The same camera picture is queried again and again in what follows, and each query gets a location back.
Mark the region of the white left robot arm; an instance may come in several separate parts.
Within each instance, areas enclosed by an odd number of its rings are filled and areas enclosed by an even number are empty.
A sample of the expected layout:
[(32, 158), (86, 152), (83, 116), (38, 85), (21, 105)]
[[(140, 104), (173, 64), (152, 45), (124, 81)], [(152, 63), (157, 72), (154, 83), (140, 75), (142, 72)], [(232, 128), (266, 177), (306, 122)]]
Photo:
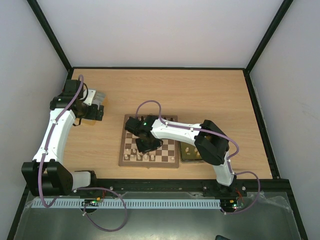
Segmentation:
[(106, 95), (93, 89), (86, 90), (85, 95), (76, 99), (69, 109), (65, 107), (71, 96), (56, 96), (51, 101), (49, 123), (41, 146), (32, 161), (24, 162), (21, 167), (33, 196), (67, 196), (95, 180), (92, 170), (69, 172), (63, 165), (68, 135), (76, 119), (101, 121), (104, 115), (102, 102)]

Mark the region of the gold interior green tin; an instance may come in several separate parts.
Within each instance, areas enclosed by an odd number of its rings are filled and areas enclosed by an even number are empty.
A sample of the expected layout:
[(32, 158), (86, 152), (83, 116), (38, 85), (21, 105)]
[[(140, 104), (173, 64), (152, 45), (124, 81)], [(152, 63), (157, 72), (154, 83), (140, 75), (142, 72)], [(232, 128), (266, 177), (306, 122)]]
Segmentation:
[(195, 146), (180, 142), (179, 143), (179, 152), (180, 152), (180, 161), (184, 164), (195, 164), (195, 163), (203, 163), (204, 161), (201, 158), (199, 152), (195, 152)]

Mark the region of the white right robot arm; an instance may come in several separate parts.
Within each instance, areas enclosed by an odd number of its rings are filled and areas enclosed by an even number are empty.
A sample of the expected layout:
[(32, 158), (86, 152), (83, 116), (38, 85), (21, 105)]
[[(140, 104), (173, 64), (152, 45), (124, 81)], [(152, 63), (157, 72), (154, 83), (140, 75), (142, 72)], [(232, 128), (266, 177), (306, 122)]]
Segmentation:
[(218, 191), (224, 196), (235, 191), (230, 158), (239, 152), (239, 146), (212, 121), (206, 119), (201, 124), (187, 124), (165, 120), (160, 115), (148, 115), (142, 119), (130, 117), (125, 129), (137, 137), (137, 149), (143, 154), (160, 148), (164, 139), (194, 146), (201, 159), (213, 166)]

